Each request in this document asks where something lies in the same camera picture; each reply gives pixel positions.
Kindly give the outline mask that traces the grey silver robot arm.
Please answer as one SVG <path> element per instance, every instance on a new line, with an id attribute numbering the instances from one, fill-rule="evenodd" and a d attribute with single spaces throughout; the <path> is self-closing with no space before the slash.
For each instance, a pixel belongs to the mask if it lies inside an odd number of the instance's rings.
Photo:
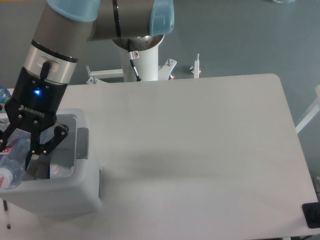
<path id="1" fill-rule="evenodd" d="M 29 133 L 26 170 L 32 156 L 48 155 L 64 140 L 69 129 L 56 113 L 86 42 L 165 35 L 174 24 L 171 0 L 48 0 L 4 105 L 9 125 L 0 148 L 15 130 Z"/>

